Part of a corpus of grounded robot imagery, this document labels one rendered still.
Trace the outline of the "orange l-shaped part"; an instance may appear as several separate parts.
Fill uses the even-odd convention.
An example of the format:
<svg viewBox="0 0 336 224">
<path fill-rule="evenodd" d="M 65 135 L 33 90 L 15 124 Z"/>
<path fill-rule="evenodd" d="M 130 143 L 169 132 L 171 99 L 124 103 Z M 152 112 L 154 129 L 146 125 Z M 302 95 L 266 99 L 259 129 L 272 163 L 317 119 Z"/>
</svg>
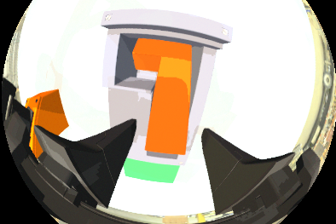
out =
<svg viewBox="0 0 336 224">
<path fill-rule="evenodd" d="M 133 58 L 137 70 L 158 72 L 144 150 L 186 155 L 192 80 L 191 46 L 142 37 L 137 40 Z"/>
</svg>

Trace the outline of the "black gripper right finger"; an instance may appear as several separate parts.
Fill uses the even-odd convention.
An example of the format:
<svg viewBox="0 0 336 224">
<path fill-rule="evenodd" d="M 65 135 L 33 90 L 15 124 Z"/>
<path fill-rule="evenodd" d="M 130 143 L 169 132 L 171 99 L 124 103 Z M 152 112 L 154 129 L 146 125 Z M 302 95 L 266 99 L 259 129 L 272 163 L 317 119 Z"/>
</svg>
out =
<svg viewBox="0 0 336 224">
<path fill-rule="evenodd" d="M 227 214 L 272 173 L 289 165 L 295 152 L 257 159 L 216 132 L 205 128 L 201 135 L 215 215 Z"/>
</svg>

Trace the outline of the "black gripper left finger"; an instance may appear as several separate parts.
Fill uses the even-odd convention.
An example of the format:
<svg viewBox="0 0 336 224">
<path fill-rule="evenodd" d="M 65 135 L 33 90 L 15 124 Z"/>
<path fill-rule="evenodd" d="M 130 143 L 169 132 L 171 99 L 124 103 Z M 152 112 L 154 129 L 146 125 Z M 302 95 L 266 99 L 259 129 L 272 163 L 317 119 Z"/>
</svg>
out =
<svg viewBox="0 0 336 224">
<path fill-rule="evenodd" d="M 136 126 L 137 119 L 131 118 L 79 141 L 62 138 L 43 126 L 35 125 L 33 129 L 42 152 L 71 170 L 97 205 L 107 208 L 133 145 Z"/>
</svg>

